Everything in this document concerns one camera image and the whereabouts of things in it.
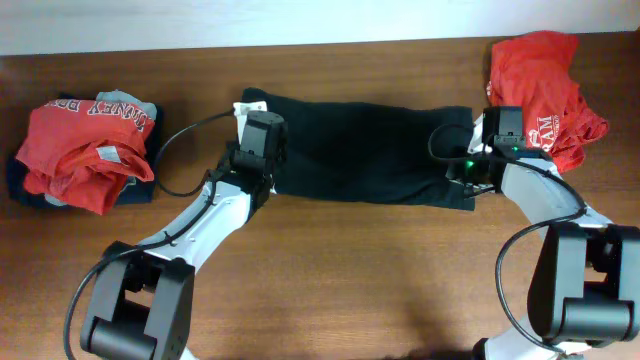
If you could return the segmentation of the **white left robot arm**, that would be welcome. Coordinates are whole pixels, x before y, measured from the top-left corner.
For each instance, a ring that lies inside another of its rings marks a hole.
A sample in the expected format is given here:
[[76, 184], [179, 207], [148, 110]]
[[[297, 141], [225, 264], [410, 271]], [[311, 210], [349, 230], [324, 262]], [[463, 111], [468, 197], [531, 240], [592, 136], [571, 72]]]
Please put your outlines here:
[[161, 231], [136, 245], [116, 241], [81, 281], [93, 291], [79, 335], [102, 359], [191, 359], [195, 277], [219, 245], [268, 200], [284, 160], [287, 123], [249, 112], [200, 194]]

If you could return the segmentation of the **black t-shirt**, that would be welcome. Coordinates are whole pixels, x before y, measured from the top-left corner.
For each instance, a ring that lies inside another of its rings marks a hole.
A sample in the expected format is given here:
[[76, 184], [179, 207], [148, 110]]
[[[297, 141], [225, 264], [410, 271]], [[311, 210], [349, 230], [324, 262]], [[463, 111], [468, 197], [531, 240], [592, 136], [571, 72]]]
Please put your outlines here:
[[436, 156], [467, 150], [472, 110], [412, 110], [362, 102], [304, 102], [247, 88], [288, 125], [286, 159], [274, 190], [316, 200], [425, 205], [472, 211], [475, 201], [448, 179]]

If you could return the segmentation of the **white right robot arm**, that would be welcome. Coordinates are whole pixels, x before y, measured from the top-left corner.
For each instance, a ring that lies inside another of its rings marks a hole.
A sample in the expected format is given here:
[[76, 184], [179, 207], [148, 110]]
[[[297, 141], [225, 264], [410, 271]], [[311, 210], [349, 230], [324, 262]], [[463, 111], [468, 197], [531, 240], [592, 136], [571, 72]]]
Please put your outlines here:
[[[510, 328], [480, 339], [474, 359], [581, 359], [585, 352], [639, 334], [639, 230], [612, 222], [587, 204], [541, 148], [527, 145], [518, 107], [489, 107], [468, 130], [466, 155], [430, 156], [475, 195], [502, 194], [529, 220], [502, 246], [494, 277]], [[517, 319], [502, 268], [516, 242], [538, 233], [543, 245]]]

